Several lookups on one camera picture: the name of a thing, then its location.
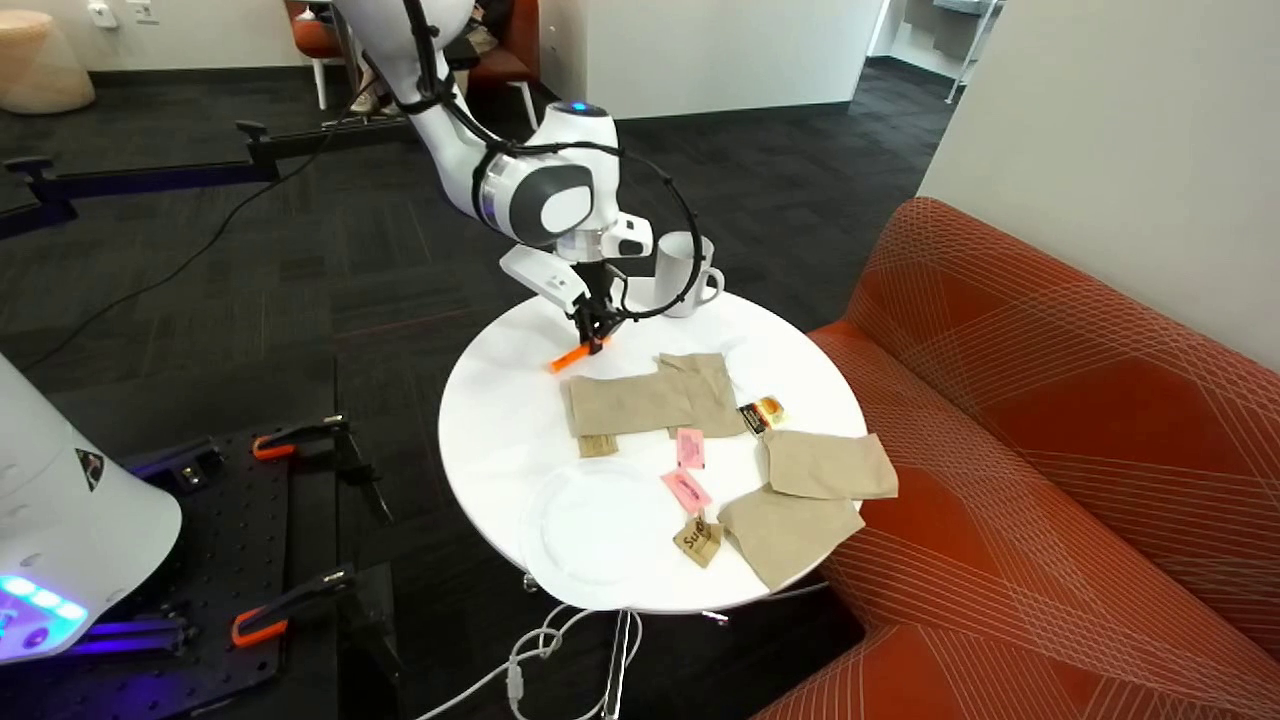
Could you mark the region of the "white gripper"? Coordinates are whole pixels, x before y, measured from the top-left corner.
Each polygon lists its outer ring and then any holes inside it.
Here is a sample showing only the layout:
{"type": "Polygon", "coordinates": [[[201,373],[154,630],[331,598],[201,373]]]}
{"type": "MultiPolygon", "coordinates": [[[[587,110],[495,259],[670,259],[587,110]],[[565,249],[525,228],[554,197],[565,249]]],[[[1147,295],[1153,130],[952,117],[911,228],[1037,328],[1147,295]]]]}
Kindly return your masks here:
{"type": "Polygon", "coordinates": [[[594,335],[609,341],[622,326],[622,276],[610,266],[570,266],[554,254],[513,245],[500,258],[500,272],[570,318],[583,351],[594,351],[594,335]]]}

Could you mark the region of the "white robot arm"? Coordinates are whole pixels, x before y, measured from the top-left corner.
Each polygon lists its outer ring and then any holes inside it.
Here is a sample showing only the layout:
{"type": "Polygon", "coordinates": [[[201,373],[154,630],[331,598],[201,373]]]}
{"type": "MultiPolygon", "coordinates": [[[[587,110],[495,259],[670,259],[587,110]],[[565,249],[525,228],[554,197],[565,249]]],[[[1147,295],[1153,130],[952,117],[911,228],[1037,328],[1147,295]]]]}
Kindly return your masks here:
{"type": "Polygon", "coordinates": [[[500,268],[550,299],[594,351],[622,310],[587,268],[645,258],[653,223],[620,208],[620,134],[587,100],[550,100],[529,140],[485,130],[444,50],[463,35],[467,0],[334,0],[341,19],[415,130],[444,197],[513,239],[500,268]]]}

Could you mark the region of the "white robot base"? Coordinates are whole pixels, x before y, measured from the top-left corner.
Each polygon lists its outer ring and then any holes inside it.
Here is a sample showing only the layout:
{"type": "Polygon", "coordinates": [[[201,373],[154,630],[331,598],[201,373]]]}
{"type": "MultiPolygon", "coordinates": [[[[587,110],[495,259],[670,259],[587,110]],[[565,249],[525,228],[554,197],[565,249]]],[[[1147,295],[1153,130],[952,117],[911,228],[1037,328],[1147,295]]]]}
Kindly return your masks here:
{"type": "Polygon", "coordinates": [[[185,528],[0,357],[0,665],[63,656],[159,574],[185,528]]]}

